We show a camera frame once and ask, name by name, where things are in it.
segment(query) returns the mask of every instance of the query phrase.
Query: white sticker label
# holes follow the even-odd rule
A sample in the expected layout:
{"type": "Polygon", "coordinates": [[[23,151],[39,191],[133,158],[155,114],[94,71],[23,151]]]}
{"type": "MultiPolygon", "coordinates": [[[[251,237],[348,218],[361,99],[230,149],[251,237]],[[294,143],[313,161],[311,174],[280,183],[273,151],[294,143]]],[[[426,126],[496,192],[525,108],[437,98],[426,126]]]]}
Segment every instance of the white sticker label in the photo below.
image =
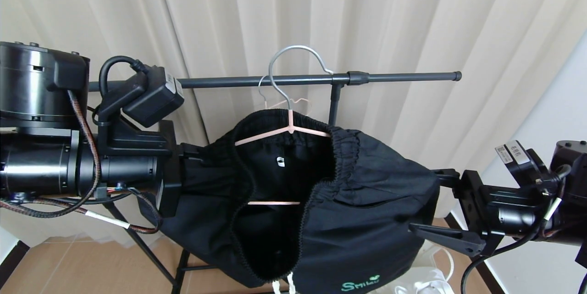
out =
{"type": "Polygon", "coordinates": [[[179,81],[178,79],[175,79],[175,81],[176,81],[176,88],[177,88],[177,93],[179,93],[179,94],[180,94],[180,96],[182,96],[182,98],[184,98],[184,97],[183,97],[183,87],[182,87],[182,83],[180,83],[180,81],[179,81]]]}
{"type": "Polygon", "coordinates": [[[514,162],[514,159],[509,155],[508,150],[505,148],[504,145],[497,146],[495,148],[495,152],[501,158],[501,161],[505,164],[509,164],[510,162],[514,162]]]}
{"type": "Polygon", "coordinates": [[[165,87],[173,94],[176,94],[176,83],[174,77],[165,73],[165,81],[165,87]]]}
{"type": "Polygon", "coordinates": [[[530,159],[528,159],[528,156],[526,156],[526,152],[517,141],[508,141],[507,143],[505,143],[505,147],[512,154],[517,164],[524,164],[526,162],[530,162],[530,159]]]}

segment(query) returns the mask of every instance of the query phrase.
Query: white wall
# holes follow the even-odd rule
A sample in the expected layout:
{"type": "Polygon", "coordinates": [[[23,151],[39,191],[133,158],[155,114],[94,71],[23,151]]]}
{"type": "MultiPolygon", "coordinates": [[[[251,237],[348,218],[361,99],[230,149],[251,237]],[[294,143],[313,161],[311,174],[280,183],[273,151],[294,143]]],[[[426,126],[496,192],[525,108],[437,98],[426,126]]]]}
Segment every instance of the white wall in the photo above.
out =
{"type": "MultiPolygon", "coordinates": [[[[550,164],[559,140],[587,140],[587,33],[565,66],[536,104],[512,139],[533,148],[550,164]]],[[[497,157],[482,174],[483,183],[518,187],[497,157]]],[[[460,210],[453,211],[463,224],[460,210]]],[[[506,238],[502,246],[512,243],[506,238]]],[[[579,248],[563,244],[529,242],[488,261],[510,294],[576,293],[585,270],[575,263],[579,248]]]]}
{"type": "Polygon", "coordinates": [[[14,248],[17,242],[18,239],[15,236],[0,227],[0,263],[4,261],[6,255],[14,248]]]}

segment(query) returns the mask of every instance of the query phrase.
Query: black garment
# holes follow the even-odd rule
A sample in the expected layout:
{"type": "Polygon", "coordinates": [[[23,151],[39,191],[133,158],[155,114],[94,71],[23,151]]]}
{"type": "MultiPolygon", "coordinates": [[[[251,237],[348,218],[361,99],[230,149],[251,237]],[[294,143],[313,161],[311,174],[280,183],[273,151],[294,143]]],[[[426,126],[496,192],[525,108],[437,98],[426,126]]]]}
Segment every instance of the black garment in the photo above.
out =
{"type": "Polygon", "coordinates": [[[294,116],[331,139],[281,133],[235,146],[288,124],[286,110],[251,114],[202,148],[202,163],[189,160],[161,231],[248,287],[291,271],[302,294],[364,294],[396,279],[423,243],[408,224],[432,223],[436,175],[361,131],[294,116]],[[256,200],[301,204],[247,204],[256,200]]]}

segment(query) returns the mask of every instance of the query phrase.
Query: white drawstring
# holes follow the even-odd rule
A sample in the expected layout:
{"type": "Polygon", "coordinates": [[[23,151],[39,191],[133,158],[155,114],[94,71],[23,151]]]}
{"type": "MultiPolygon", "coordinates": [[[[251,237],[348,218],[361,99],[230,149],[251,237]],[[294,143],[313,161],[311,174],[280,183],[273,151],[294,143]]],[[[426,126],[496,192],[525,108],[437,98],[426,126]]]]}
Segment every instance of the white drawstring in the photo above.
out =
{"type": "MultiPolygon", "coordinates": [[[[295,285],[294,283],[294,273],[290,273],[288,275],[288,283],[289,283],[289,294],[296,294],[296,290],[295,290],[295,285]]],[[[271,285],[273,286],[273,292],[274,294],[281,294],[281,291],[279,290],[279,281],[274,281],[271,283],[271,285]]]]}
{"type": "Polygon", "coordinates": [[[288,275],[289,294],[296,294],[295,285],[293,284],[294,283],[294,278],[293,277],[294,277],[294,273],[293,272],[288,275]]]}

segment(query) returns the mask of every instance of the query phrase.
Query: curtain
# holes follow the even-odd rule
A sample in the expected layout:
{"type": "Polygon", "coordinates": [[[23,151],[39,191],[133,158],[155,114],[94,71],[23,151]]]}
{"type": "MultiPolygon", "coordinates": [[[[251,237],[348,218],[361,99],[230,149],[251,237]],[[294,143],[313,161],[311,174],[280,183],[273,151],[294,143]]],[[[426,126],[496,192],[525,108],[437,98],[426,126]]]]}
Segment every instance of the curtain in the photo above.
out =
{"type": "MultiPolygon", "coordinates": [[[[271,56],[292,44],[314,48],[335,72],[461,70],[460,82],[345,87],[337,122],[428,168],[457,171],[486,168],[493,147],[511,137],[587,29],[587,0],[1,0],[1,6],[2,40],[80,52],[92,60],[92,81],[113,55],[164,66],[177,78],[265,75],[271,56]]],[[[279,58],[275,73],[320,74],[321,67],[294,50],[279,58]]],[[[109,79],[131,74],[116,66],[109,79]]],[[[270,104],[281,101],[271,87],[262,89],[270,104]]],[[[310,100],[296,110],[327,121],[328,85],[285,91],[310,100]]],[[[185,104],[169,116],[180,142],[205,145],[264,107],[256,88],[185,92],[185,104]]],[[[98,101],[90,94],[91,105],[98,101]]],[[[136,201],[118,206],[141,221],[136,201]]],[[[444,190],[437,216],[453,206],[444,190]]],[[[0,225],[29,245],[80,232],[128,243],[121,229],[87,219],[31,220],[0,210],[0,225]]]]}

